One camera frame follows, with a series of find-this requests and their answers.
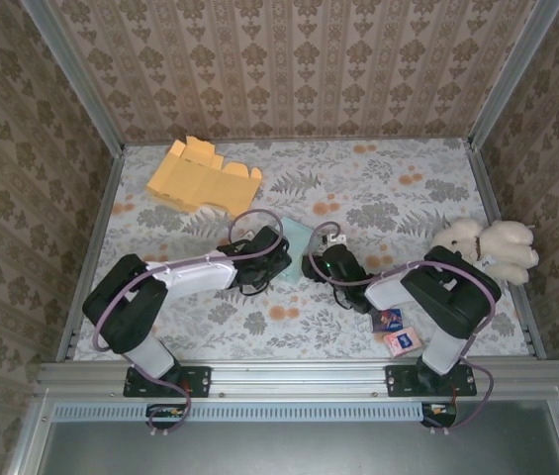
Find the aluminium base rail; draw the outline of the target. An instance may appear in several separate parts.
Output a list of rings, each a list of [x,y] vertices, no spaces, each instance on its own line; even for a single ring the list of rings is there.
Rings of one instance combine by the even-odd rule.
[[[492,399],[547,400],[559,396],[559,362],[529,357],[481,357],[471,362],[495,380]],[[382,401],[389,366],[412,365],[411,358],[201,361],[212,368],[209,399],[217,401],[315,400]],[[45,363],[34,395],[83,401],[122,399],[123,361]]]

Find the aluminium table side rail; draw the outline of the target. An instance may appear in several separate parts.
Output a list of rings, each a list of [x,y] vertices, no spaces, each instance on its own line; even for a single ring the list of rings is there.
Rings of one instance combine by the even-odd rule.
[[[55,357],[56,362],[64,362],[70,358],[72,352],[72,339],[78,335],[81,328],[82,304],[88,296],[95,276],[97,263],[103,246],[105,232],[114,206],[116,191],[118,189],[124,167],[125,157],[122,150],[112,162],[100,208],[92,229],[91,239],[81,267],[79,279],[75,288],[72,303],[66,318],[60,344]]]
[[[501,211],[485,163],[481,152],[469,144],[467,156],[488,223],[491,224],[501,217]],[[545,360],[547,354],[524,287],[508,283],[508,289],[529,353],[537,359]]]

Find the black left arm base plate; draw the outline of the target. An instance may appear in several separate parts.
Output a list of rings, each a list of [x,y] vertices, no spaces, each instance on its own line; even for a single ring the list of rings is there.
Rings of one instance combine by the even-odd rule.
[[[207,398],[209,396],[212,368],[209,366],[173,367],[161,377],[162,381],[177,385],[191,398]],[[127,370],[123,394],[130,398],[183,398],[177,391],[153,383],[133,367]]]

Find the pink small packet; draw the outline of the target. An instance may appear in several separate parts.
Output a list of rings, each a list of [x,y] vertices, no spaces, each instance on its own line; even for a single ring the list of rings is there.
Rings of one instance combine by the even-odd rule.
[[[392,357],[399,357],[422,348],[421,340],[413,328],[387,333],[383,341]]]

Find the aluminium frame post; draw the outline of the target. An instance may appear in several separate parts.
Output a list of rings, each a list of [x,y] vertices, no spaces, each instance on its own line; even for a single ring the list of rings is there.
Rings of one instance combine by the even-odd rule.
[[[120,128],[114,123],[103,95],[89,74],[87,62],[79,56],[59,15],[49,0],[21,1],[113,159],[121,157],[125,140]]]
[[[536,1],[468,135],[473,150],[488,138],[558,13],[559,0]]]

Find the grey metal sheet panel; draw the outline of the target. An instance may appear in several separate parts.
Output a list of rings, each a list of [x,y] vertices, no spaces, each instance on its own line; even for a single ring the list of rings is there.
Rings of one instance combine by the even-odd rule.
[[[432,434],[415,424],[59,424],[40,475],[559,475],[544,426]]]

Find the floral patterned table cover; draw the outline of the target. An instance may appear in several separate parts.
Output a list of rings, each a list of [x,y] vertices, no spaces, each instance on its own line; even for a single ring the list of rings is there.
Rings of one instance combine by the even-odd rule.
[[[185,259],[282,217],[308,228],[337,222],[358,262],[379,273],[423,257],[433,235],[456,220],[486,219],[461,139],[231,142],[216,151],[260,169],[254,214],[233,224],[213,209],[189,214],[165,206],[146,184],[167,146],[130,146],[96,279],[126,254]],[[368,316],[341,308],[329,286],[304,278],[277,278],[255,296],[233,289],[168,299],[153,331],[182,360],[387,355]]]

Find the teal paper box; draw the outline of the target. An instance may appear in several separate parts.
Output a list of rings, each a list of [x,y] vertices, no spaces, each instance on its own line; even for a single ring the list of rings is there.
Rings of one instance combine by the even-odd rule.
[[[297,284],[302,276],[302,258],[313,231],[288,217],[282,217],[281,224],[283,237],[289,243],[287,252],[292,261],[279,277],[287,283]]]

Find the white plush teddy dog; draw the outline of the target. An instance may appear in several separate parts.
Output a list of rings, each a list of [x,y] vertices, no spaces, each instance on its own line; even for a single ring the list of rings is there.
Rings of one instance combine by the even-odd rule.
[[[439,231],[431,242],[459,252],[471,265],[483,264],[487,275],[516,286],[528,282],[528,270],[539,262],[532,244],[533,232],[522,223],[497,220],[484,228],[468,218]]]

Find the dark blue small packet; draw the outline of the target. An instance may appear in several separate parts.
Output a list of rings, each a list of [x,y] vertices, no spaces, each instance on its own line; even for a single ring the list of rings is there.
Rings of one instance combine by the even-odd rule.
[[[403,315],[400,309],[374,309],[369,315],[373,333],[394,333],[404,327]]]

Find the orange paper box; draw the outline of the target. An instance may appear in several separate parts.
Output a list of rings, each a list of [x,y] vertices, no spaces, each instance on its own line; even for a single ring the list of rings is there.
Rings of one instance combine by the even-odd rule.
[[[146,191],[179,211],[212,207],[234,218],[249,209],[261,181],[259,168],[226,162],[214,144],[188,136],[173,143]]]

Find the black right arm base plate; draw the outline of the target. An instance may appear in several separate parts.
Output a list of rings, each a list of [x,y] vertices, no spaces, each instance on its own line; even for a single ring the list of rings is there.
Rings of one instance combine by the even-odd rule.
[[[392,398],[472,397],[478,394],[472,368],[465,364],[455,365],[445,375],[416,365],[388,365],[385,376],[388,396]]]

